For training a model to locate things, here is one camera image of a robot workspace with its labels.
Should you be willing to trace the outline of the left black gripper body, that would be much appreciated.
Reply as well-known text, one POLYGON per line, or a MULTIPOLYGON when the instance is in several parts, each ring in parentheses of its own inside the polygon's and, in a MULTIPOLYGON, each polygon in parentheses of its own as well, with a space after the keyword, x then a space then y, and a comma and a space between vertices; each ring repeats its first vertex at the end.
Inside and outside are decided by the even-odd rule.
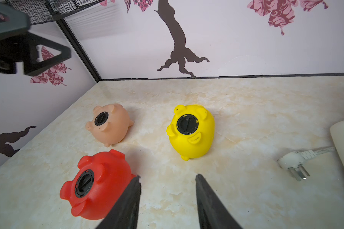
POLYGON ((30 28, 27 14, 0 2, 0 73, 15 74, 16 63, 20 62, 18 46, 11 39, 25 34, 30 28))

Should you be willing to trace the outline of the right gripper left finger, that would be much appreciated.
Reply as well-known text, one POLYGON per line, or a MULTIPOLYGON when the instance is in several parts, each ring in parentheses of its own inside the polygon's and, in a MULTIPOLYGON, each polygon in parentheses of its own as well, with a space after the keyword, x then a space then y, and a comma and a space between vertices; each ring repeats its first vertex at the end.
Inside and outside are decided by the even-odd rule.
POLYGON ((140 176, 134 177, 96 229, 136 229, 141 197, 140 176))

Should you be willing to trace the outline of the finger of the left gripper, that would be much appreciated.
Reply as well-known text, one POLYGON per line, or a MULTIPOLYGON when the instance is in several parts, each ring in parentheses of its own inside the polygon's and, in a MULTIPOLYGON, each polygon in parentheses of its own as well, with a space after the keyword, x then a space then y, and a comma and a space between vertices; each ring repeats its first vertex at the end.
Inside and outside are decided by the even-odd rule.
POLYGON ((24 74, 27 76, 37 76, 71 58, 70 48, 30 32, 19 36, 19 46, 20 59, 23 62, 24 74), (59 53, 46 59, 42 57, 43 46, 59 53))

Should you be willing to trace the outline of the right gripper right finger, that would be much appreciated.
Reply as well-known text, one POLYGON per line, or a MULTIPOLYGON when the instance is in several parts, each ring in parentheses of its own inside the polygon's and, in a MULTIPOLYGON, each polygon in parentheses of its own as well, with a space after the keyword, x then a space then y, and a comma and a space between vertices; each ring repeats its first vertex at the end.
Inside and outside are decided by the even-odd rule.
POLYGON ((242 229, 201 174, 196 176, 196 200, 200 228, 242 229))

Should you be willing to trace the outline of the red piggy bank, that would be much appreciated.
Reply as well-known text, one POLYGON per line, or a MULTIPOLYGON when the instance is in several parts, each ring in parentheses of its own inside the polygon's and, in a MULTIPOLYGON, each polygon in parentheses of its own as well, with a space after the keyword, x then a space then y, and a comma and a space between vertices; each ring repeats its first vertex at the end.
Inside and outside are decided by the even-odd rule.
POLYGON ((136 177, 125 159, 125 154, 114 149, 82 157, 79 172, 71 181, 63 184, 60 198, 69 201, 71 214, 88 220, 103 219, 120 198, 130 181, 136 177), (91 191, 83 198, 75 196, 75 184, 80 175, 90 169, 94 172, 91 191))

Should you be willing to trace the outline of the yellow piggy bank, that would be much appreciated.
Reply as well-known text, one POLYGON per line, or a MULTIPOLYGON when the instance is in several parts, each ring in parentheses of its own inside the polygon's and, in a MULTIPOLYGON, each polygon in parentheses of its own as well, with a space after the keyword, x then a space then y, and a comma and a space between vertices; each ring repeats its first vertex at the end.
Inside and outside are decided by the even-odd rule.
POLYGON ((201 105, 178 105, 166 133, 182 160, 200 158, 208 153, 213 144, 215 119, 201 105))

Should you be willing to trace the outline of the black plug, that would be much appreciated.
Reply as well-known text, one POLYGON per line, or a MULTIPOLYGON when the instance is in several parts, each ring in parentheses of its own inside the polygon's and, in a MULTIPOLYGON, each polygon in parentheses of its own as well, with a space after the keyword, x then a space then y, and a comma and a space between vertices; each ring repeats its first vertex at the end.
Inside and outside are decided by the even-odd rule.
POLYGON ((94 120, 94 124, 96 126, 101 126, 107 122, 108 118, 109 118, 108 112, 102 112, 96 116, 94 120))
POLYGON ((90 169, 87 169, 80 175, 75 184, 75 196, 77 198, 83 198, 91 191, 94 177, 94 172, 90 169))
POLYGON ((183 135, 191 135, 195 133, 198 126, 198 119, 191 114, 185 114, 179 117, 176 123, 177 130, 183 135))

